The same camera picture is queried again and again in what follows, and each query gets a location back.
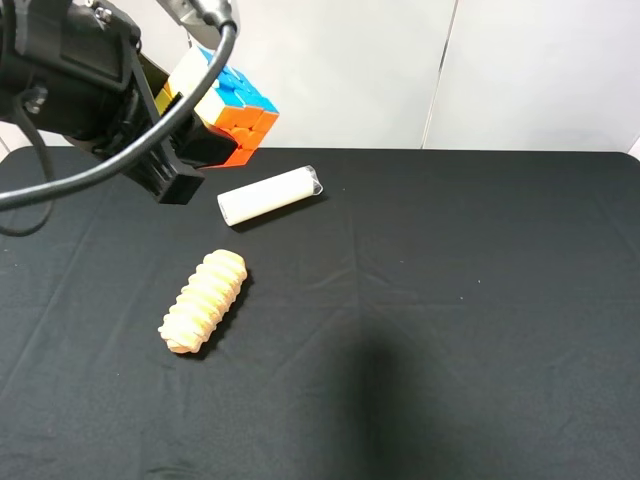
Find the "black metal bracket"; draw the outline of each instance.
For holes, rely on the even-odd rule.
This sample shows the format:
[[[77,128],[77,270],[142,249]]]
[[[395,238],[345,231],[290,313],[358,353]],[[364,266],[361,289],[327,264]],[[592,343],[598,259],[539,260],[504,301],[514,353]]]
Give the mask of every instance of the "black metal bracket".
[[[149,117],[149,127],[152,127],[160,121],[160,114],[137,55],[133,57],[132,71]],[[158,203],[179,205],[189,203],[204,181],[201,173],[178,159],[169,139],[162,141],[126,174],[151,192]]]
[[[107,65],[103,65],[106,59],[90,61],[92,55],[100,55],[105,37],[120,44],[122,52],[140,41],[140,28],[126,13],[107,1],[93,2],[92,8],[75,5],[72,0],[4,1],[14,5],[18,55],[111,91],[127,89],[131,77],[127,55]],[[110,12],[108,28],[102,28],[95,15],[102,5]]]

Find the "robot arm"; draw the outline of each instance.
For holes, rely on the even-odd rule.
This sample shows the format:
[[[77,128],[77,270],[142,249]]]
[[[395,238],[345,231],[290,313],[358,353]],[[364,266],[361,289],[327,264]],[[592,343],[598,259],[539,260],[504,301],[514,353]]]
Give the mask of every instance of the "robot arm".
[[[0,193],[0,211],[52,201],[125,170],[161,203],[189,201],[203,177],[177,159],[168,137],[224,67],[237,26],[228,0],[159,3],[198,41],[218,48],[205,78],[162,118],[138,59],[140,29],[124,12],[102,0],[0,1],[0,119],[26,118],[18,125],[28,137],[37,129],[60,133],[102,161],[73,177]]]
[[[190,3],[182,0],[156,0],[156,2],[165,9],[178,25],[185,27],[198,43],[209,50],[218,48],[220,33],[216,29],[212,29],[198,11],[226,11],[230,8],[230,13],[236,24],[236,31],[240,31],[240,18],[235,0],[227,2],[221,0],[195,0]]]

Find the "screw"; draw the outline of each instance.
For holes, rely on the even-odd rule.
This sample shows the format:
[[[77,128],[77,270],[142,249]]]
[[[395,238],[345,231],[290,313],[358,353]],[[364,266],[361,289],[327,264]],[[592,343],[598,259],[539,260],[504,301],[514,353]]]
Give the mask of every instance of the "screw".
[[[41,107],[47,101],[48,94],[47,89],[44,87],[36,87],[35,90],[37,92],[36,96],[24,104],[24,108],[32,115],[40,113]]]
[[[99,7],[96,8],[96,18],[104,23],[111,23],[111,17],[113,12],[108,8]]]

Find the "white wall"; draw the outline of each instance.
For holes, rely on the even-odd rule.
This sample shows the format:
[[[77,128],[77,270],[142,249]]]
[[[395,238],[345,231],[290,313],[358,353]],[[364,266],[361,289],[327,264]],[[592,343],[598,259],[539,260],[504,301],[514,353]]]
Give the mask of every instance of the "white wall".
[[[460,0],[434,101],[454,2],[240,0],[231,64],[282,113],[265,146],[419,148],[433,101],[426,148],[629,151],[640,2]],[[173,69],[185,31],[155,0],[115,3]],[[27,144],[13,126],[0,138]]]
[[[633,0],[461,0],[425,146],[628,151],[639,18]]]
[[[266,146],[420,148],[453,0],[243,0],[232,57],[282,115]]]
[[[636,157],[638,160],[640,160],[640,140],[638,140],[633,147],[631,147],[631,150],[629,150],[629,155],[631,155],[632,157]]]
[[[0,161],[2,161],[2,159],[6,157],[8,154],[9,154],[9,150],[7,149],[6,145],[2,142],[2,140],[0,140]]]

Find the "orange ridged object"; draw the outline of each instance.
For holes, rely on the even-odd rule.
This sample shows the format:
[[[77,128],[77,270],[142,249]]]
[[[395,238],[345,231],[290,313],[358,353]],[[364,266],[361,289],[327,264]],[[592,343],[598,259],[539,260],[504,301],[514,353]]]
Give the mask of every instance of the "orange ridged object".
[[[204,257],[158,328],[174,353],[197,353],[236,300],[247,278],[244,259],[227,250]]]

